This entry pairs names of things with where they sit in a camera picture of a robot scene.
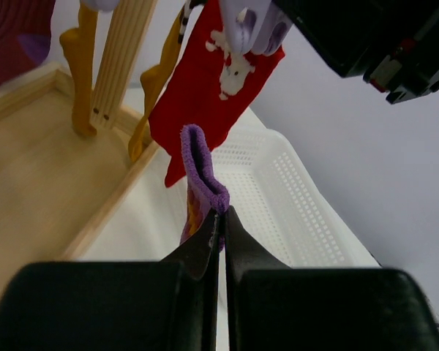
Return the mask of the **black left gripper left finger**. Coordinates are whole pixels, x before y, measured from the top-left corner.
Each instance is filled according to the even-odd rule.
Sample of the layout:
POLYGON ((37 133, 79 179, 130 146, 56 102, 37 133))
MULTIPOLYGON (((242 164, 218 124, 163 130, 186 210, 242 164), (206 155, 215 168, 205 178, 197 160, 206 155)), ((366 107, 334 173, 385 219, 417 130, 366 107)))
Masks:
POLYGON ((162 261, 177 263, 170 350, 215 350, 219 275, 220 215, 208 212, 189 239, 162 261))

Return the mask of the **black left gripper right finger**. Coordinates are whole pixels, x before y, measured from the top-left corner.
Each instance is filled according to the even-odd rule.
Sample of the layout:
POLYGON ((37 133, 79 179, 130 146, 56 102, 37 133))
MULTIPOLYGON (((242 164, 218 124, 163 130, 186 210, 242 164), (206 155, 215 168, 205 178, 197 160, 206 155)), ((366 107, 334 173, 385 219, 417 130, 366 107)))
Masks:
POLYGON ((231 350, 248 350, 257 343, 252 329, 265 325, 259 315, 271 315, 277 298, 277 272, 289 267, 278 260, 244 228, 236 209, 225 214, 225 272, 228 331, 231 350))

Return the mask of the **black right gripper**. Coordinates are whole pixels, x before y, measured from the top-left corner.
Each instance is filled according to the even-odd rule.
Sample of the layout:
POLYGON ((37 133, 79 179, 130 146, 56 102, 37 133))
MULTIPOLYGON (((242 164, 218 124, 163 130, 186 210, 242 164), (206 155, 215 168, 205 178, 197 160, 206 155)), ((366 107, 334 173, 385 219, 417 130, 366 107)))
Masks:
POLYGON ((398 104, 439 91, 439 0, 276 1, 341 78, 398 104))

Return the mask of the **purple round clip hanger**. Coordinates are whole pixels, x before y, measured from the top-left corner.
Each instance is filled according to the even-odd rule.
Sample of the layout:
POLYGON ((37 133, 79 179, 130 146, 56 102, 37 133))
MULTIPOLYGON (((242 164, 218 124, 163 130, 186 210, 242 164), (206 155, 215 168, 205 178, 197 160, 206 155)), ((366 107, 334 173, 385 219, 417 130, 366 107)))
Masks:
POLYGON ((220 1, 219 8, 226 40, 234 53, 270 56, 293 25, 272 1, 220 1))

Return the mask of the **mustard sock brown cuff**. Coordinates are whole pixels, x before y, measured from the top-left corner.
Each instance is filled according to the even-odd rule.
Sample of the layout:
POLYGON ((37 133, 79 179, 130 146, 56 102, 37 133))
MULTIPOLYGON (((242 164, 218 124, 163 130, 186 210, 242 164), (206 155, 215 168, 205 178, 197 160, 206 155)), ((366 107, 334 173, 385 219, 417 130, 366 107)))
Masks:
POLYGON ((148 118, 157 103, 163 87, 174 71, 179 58, 181 44, 184 40, 187 24, 192 9, 205 1, 185 1, 177 19, 165 39, 160 61, 140 76, 140 84, 144 92, 144 114, 128 142, 128 154, 132 162, 136 162, 143 153, 143 133, 148 125, 148 118))

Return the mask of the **maroon purple striped sock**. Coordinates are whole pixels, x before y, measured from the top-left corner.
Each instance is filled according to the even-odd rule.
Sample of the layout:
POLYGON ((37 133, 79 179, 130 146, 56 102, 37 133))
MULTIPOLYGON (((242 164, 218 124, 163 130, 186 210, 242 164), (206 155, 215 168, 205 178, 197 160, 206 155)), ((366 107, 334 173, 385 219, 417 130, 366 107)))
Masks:
POLYGON ((54 1, 0 1, 0 85, 48 57, 54 1))

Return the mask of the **mustard yellow sock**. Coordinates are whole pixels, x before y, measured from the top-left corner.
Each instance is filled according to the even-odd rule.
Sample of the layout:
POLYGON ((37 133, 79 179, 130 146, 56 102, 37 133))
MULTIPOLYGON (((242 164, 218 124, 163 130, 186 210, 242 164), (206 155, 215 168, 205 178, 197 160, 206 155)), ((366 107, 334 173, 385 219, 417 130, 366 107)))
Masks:
POLYGON ((66 30, 59 37, 74 83, 72 126, 77 133, 86 137, 97 134, 97 130, 90 123, 97 19, 98 13, 80 1, 78 26, 66 30))

